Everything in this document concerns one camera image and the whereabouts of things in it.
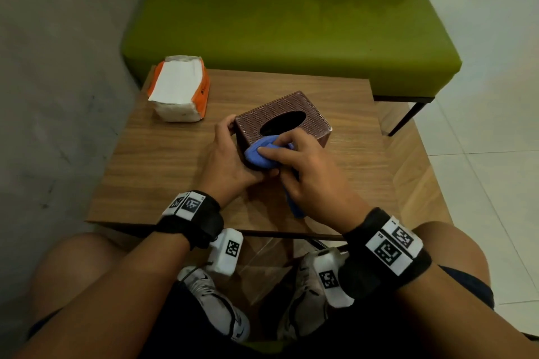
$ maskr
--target person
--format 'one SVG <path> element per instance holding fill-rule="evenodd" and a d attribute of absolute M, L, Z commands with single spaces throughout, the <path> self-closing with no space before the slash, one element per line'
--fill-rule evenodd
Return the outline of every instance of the person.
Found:
<path fill-rule="evenodd" d="M 351 189 L 330 154 L 301 129 L 285 132 L 275 142 L 293 142 L 295 151 L 259 149 L 282 164 L 279 171 L 264 174 L 246 168 L 231 138 L 233 119 L 231 115 L 216 125 L 196 187 L 221 208 L 278 172 L 308 216 L 340 233 L 350 233 L 372 211 L 373 205 Z M 329 318 L 319 281 L 305 273 L 309 270 L 299 271 L 299 290 L 314 299 L 300 301 L 296 290 L 280 336 L 297 341 L 279 355 L 539 357 L 535 344 L 494 312 L 487 261 L 473 240 L 441 222 L 425 223 L 414 233 L 432 258 L 428 269 L 390 294 L 374 292 Z M 36 323 L 16 357 L 263 356 L 239 343 L 248 332 L 246 318 L 230 310 L 211 278 L 203 270 L 186 276 L 182 262 L 190 248 L 183 234 L 157 231 L 128 254 L 95 233 L 61 241 L 36 270 L 31 283 Z M 302 264 L 309 266 L 308 261 Z M 308 307 L 302 310 L 303 303 Z M 212 316 L 212 310 L 220 311 Z"/>

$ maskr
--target person's left hand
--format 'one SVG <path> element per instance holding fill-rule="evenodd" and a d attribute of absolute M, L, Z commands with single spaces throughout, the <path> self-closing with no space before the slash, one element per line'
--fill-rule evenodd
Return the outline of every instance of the person's left hand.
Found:
<path fill-rule="evenodd" d="M 225 208 L 249 186 L 279 174 L 277 169 L 259 172 L 243 164 L 231 136 L 235 117 L 229 115 L 215 125 L 215 139 L 196 187 L 217 200 L 221 208 Z"/>

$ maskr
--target wristband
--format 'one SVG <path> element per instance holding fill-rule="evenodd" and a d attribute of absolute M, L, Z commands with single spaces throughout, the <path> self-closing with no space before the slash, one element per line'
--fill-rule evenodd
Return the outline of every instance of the wristband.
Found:
<path fill-rule="evenodd" d="M 391 292 L 423 274 L 432 259 L 422 240 L 380 208 L 343 235 L 350 257 L 339 269 L 341 287 L 355 299 Z"/>
<path fill-rule="evenodd" d="M 187 238 L 191 250 L 208 248 L 223 231 L 224 221 L 219 203 L 198 190 L 180 193 L 165 209 L 155 226 L 159 233 L 181 233 Z"/>

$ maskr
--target gray wall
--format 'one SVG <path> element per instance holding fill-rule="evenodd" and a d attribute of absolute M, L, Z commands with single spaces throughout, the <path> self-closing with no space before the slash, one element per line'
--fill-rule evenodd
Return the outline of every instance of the gray wall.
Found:
<path fill-rule="evenodd" d="M 0 356 L 44 252 L 83 223 L 138 91 L 121 60 L 140 0 L 0 0 Z"/>

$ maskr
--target shoe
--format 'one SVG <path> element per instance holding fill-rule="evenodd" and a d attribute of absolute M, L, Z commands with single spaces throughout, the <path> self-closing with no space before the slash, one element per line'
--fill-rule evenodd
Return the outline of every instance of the shoe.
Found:
<path fill-rule="evenodd" d="M 178 274 L 191 294 L 199 301 L 211 324 L 235 342 L 245 342 L 251 327 L 249 319 L 232 302 L 215 288 L 212 278 L 200 268 L 190 266 Z"/>
<path fill-rule="evenodd" d="M 313 269 L 316 253 L 301 260 L 292 301 L 277 328 L 277 339 L 297 340 L 318 329 L 328 318 L 328 302 Z"/>

